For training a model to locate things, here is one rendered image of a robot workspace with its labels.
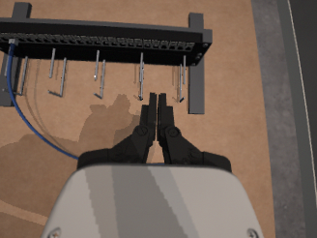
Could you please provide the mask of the dark blue patch cord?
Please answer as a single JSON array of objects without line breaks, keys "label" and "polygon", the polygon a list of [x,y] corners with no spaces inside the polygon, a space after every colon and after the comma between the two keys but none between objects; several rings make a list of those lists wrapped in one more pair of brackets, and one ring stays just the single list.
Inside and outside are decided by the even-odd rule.
[{"label": "dark blue patch cord", "polygon": [[74,158],[76,160],[78,160],[78,157],[69,154],[67,152],[65,152],[64,150],[58,148],[57,146],[55,146],[54,144],[52,144],[51,142],[49,142],[46,138],[44,138],[29,122],[28,120],[25,118],[25,116],[23,115],[23,113],[21,112],[15,98],[14,98],[14,93],[13,93],[13,88],[12,88],[12,83],[11,83],[11,71],[12,71],[12,62],[13,62],[13,57],[14,57],[14,52],[13,51],[9,51],[9,60],[8,60],[8,67],[7,67],[7,84],[8,84],[8,89],[9,89],[9,93],[12,99],[12,102],[14,104],[15,109],[17,110],[18,114],[20,115],[20,117],[23,119],[23,121],[26,123],[26,125],[39,137],[41,138],[44,142],[46,142],[48,145],[50,145],[51,147],[53,147],[54,149],[58,150],[59,152]]}]

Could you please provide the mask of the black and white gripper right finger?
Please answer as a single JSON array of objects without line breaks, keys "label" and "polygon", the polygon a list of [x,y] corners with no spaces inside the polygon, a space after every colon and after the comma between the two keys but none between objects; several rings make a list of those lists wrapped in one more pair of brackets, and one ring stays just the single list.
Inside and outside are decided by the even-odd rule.
[{"label": "black and white gripper right finger", "polygon": [[221,155],[201,152],[175,127],[173,106],[166,104],[166,93],[158,95],[157,141],[162,148],[164,164],[210,165],[230,172],[230,161]]}]

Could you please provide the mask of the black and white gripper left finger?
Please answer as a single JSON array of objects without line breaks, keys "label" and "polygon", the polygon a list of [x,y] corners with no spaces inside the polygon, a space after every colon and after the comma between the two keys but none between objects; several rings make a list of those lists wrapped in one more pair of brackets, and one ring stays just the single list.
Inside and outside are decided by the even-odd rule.
[{"label": "black and white gripper left finger", "polygon": [[82,153],[78,158],[76,169],[99,163],[145,164],[149,148],[156,140],[156,128],[157,94],[150,93],[149,104],[142,105],[139,125],[134,128],[132,134],[110,149]]}]

